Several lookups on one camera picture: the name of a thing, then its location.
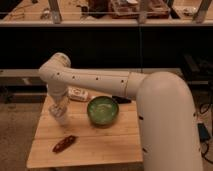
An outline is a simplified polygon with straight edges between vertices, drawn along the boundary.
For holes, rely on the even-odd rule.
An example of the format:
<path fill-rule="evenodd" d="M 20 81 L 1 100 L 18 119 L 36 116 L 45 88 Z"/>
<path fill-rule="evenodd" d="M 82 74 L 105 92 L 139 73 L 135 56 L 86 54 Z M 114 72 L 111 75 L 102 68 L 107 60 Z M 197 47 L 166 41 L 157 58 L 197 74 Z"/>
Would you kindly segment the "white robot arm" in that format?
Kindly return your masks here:
<path fill-rule="evenodd" d="M 54 54 L 38 73 L 56 103 L 62 102 L 70 86 L 134 100 L 142 117 L 145 171 L 203 171 L 194 100 L 178 75 L 73 69 L 64 53 Z"/>

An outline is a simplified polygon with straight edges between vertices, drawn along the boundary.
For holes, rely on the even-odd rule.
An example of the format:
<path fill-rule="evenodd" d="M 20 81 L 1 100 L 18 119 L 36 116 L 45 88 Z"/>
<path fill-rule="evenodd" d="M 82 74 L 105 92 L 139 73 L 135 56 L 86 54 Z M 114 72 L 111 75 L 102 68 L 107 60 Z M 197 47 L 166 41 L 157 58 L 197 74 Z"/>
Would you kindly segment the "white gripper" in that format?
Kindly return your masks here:
<path fill-rule="evenodd" d="M 67 106 L 69 103 L 69 99 L 67 96 L 64 96 L 59 102 L 54 102 L 49 107 L 49 112 L 54 117 L 61 117 L 67 111 Z"/>

